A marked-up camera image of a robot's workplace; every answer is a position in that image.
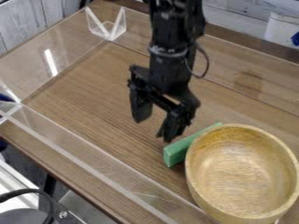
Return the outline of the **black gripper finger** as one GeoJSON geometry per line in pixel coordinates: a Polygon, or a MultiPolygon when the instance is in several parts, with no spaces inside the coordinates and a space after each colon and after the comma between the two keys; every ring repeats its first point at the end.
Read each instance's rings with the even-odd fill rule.
{"type": "Polygon", "coordinates": [[[185,104],[178,105],[163,120],[162,127],[157,133],[158,137],[170,143],[185,132],[187,126],[193,124],[194,109],[185,104]]]}
{"type": "Polygon", "coordinates": [[[154,102],[149,98],[149,93],[137,85],[130,87],[130,103],[134,120],[141,123],[153,115],[154,102]]]}

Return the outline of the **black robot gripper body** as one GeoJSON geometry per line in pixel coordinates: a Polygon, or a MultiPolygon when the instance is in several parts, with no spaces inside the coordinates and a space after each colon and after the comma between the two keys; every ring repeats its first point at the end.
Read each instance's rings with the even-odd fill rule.
{"type": "Polygon", "coordinates": [[[157,46],[150,47],[150,67],[130,66],[129,87],[149,93],[154,105],[170,112],[185,104],[197,111],[201,101],[190,90],[197,47],[190,46],[178,52],[167,52],[157,46]]]}

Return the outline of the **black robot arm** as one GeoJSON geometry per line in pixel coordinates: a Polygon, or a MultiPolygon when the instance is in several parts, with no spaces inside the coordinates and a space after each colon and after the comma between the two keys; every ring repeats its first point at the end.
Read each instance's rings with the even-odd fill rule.
{"type": "Polygon", "coordinates": [[[157,135],[173,141],[193,124],[201,100],[190,90],[195,57],[203,53],[197,40],[205,34],[207,20],[202,0],[145,0],[150,5],[153,38],[150,67],[133,65],[130,103],[134,120],[141,123],[154,107],[166,111],[157,135]]]}

